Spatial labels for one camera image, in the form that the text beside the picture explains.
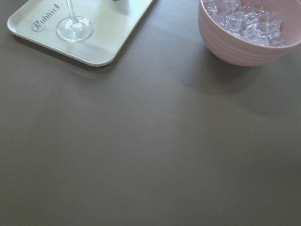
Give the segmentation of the pink bowl of ice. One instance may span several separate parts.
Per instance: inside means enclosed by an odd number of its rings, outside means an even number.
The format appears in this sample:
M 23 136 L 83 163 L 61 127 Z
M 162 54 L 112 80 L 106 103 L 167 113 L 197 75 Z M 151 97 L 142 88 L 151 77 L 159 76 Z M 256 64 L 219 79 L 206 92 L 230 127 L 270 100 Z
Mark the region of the pink bowl of ice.
M 238 38 L 221 28 L 199 1 L 198 26 L 203 42 L 219 59 L 237 66 L 260 66 L 271 63 L 301 44 L 301 2 L 299 0 L 252 0 L 256 7 L 266 6 L 284 19 L 282 37 L 286 45 L 267 47 Z

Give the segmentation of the cream serving tray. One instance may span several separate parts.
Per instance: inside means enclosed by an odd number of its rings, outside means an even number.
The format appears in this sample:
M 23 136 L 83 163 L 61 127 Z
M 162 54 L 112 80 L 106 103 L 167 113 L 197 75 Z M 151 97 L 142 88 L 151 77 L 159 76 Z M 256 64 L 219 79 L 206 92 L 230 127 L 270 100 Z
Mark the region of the cream serving tray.
M 114 60 L 151 0 L 74 0 L 75 14 L 86 17 L 93 34 L 79 42 L 65 41 L 56 32 L 68 16 L 64 0 L 29 0 L 7 22 L 16 36 L 78 60 L 90 66 L 104 66 Z

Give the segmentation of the clear wine glass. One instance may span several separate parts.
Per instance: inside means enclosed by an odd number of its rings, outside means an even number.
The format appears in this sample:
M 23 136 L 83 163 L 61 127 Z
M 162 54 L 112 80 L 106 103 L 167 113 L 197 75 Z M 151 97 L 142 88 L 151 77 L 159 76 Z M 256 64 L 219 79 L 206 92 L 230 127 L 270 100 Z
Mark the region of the clear wine glass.
M 93 34 L 91 21 L 83 16 L 76 16 L 71 0 L 66 1 L 69 16 L 61 20 L 57 27 L 58 36 L 70 42 L 78 42 L 88 39 Z

